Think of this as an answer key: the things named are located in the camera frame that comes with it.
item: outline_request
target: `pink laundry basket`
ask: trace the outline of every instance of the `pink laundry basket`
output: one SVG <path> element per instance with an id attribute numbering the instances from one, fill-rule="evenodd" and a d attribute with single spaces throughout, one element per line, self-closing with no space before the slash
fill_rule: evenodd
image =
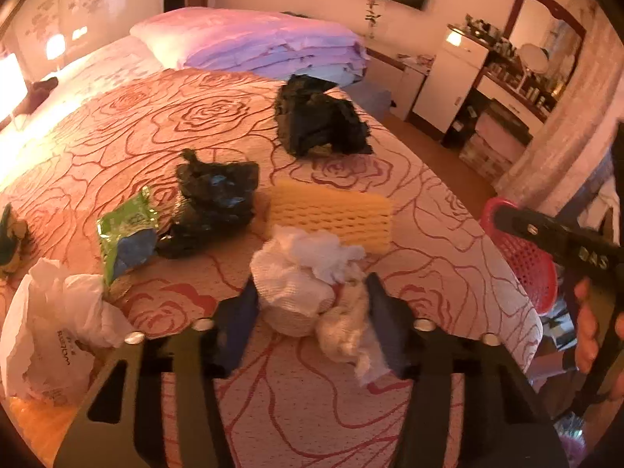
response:
<path id="1" fill-rule="evenodd" d="M 550 254 L 532 242 L 502 232 L 494 226 L 494 212 L 499 206 L 517 207 L 514 203 L 494 197 L 486 203 L 481 226 L 524 287 L 536 312 L 546 314 L 557 299 L 557 270 Z"/>

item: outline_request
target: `green wrapper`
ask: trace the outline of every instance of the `green wrapper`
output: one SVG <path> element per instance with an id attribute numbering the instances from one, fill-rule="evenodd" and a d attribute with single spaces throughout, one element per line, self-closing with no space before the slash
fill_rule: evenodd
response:
<path id="1" fill-rule="evenodd" d="M 149 188 L 144 186 L 134 197 L 97 220 L 107 286 L 154 254 L 158 213 L 150 207 L 149 196 Z"/>

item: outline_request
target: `finger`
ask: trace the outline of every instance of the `finger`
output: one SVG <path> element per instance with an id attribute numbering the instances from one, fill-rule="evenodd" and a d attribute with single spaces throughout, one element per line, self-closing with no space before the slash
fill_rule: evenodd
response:
<path id="1" fill-rule="evenodd" d="M 581 306 L 576 319 L 576 333 L 579 337 L 593 338 L 598 331 L 598 321 L 589 305 Z"/>
<path id="2" fill-rule="evenodd" d="M 578 367 L 582 373 L 589 373 L 592 368 L 592 364 L 594 364 L 597 354 L 598 343 L 596 343 L 595 339 L 579 339 L 574 353 L 576 359 L 576 367 Z"/>
<path id="3" fill-rule="evenodd" d="M 611 389 L 610 397 L 613 400 L 619 399 L 624 396 L 624 373 L 620 373 L 620 376 L 615 381 L 613 389 Z"/>
<path id="4" fill-rule="evenodd" d="M 587 296 L 589 295 L 590 286 L 591 286 L 590 279 L 583 278 L 574 287 L 574 295 L 578 299 L 579 303 L 582 303 L 584 300 L 587 299 Z"/>
<path id="5" fill-rule="evenodd" d="M 615 332 L 620 336 L 620 339 L 624 339 L 624 313 L 620 314 L 615 323 Z"/>

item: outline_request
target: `white crumpled tissue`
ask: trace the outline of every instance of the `white crumpled tissue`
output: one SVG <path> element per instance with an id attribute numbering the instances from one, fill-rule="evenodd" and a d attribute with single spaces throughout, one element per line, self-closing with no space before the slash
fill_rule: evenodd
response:
<path id="1" fill-rule="evenodd" d="M 94 356 L 76 344 L 120 346 L 133 331 L 102 301 L 100 275 L 70 275 L 41 258 L 24 276 L 0 335 L 0 374 L 7 396 L 78 403 L 89 387 Z"/>
<path id="2" fill-rule="evenodd" d="M 363 247 L 342 246 L 327 231 L 275 226 L 250 264 L 264 321 L 286 336 L 316 332 L 327 357 L 355 363 L 362 385 L 389 371 L 368 321 L 364 273 L 355 263 L 365 255 Z M 336 300 L 332 285 L 343 283 Z"/>

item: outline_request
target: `bedspread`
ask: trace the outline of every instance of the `bedspread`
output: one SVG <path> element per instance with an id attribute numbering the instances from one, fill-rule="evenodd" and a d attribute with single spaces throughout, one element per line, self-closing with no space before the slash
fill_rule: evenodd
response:
<path id="1" fill-rule="evenodd" d="M 0 321 L 21 276 L 41 256 L 74 273 L 101 272 L 96 219 L 144 185 L 163 222 L 177 192 L 180 151 L 204 161 L 260 164 L 257 216 L 245 234 L 176 261 L 154 257 L 122 277 L 116 301 L 138 330 L 163 336 L 210 315 L 235 296 L 261 247 L 268 187 L 289 178 L 388 197 L 393 243 L 368 257 L 388 292 L 419 316 L 467 337 L 497 333 L 525 367 L 541 324 L 517 279 L 479 224 L 442 181 L 377 121 L 374 154 L 296 160 L 276 137 L 273 100 L 279 82 L 249 73 L 163 71 L 86 102 L 21 149 L 24 172 L 2 184 L 32 234 L 19 276 L 0 286 Z M 345 96 L 339 90 L 335 96 Z M 455 381 L 447 466 L 459 448 L 463 396 Z M 170 377 L 165 387 L 172 385 Z M 217 396 L 237 466 L 386 466 L 406 409 L 410 383 L 386 376 L 358 387 L 353 368 L 329 361 L 313 338 L 289 339 L 262 321 L 241 368 L 219 381 Z M 179 465 L 172 397 L 165 390 L 170 466 Z"/>

